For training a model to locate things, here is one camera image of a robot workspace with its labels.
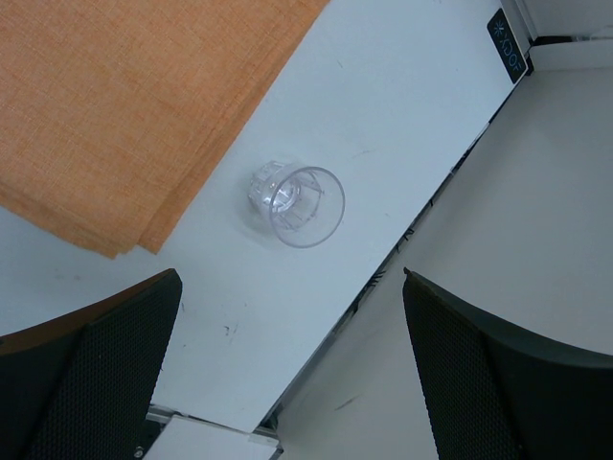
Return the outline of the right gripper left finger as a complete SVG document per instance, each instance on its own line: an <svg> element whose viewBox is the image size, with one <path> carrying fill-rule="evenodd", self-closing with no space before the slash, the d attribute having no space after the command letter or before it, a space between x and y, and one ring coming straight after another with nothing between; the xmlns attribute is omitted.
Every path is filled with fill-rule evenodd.
<svg viewBox="0 0 613 460"><path fill-rule="evenodd" d="M182 290L167 269L2 336L2 458L132 458Z"/></svg>

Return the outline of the clear drinking glass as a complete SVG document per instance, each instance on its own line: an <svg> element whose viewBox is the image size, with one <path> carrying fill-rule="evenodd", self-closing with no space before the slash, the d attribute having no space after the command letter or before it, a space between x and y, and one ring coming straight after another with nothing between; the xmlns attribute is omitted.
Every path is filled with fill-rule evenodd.
<svg viewBox="0 0 613 460"><path fill-rule="evenodd" d="M328 240L346 210L338 177L298 162L269 161L259 167L251 176L248 197L279 241L298 249Z"/></svg>

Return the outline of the orange cloth napkin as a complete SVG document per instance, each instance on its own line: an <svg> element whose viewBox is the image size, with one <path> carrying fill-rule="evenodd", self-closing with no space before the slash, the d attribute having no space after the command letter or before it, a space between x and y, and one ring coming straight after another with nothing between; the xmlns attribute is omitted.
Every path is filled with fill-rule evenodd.
<svg viewBox="0 0 613 460"><path fill-rule="evenodd" d="M322 1L5 1L1 204L107 257L161 249Z"/></svg>

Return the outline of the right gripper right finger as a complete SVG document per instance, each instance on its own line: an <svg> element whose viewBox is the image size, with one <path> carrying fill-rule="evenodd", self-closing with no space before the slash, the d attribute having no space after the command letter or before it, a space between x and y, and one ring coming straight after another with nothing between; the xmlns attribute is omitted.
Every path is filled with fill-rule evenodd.
<svg viewBox="0 0 613 460"><path fill-rule="evenodd" d="M611 458L610 355L531 332L404 274L406 324L439 458Z"/></svg>

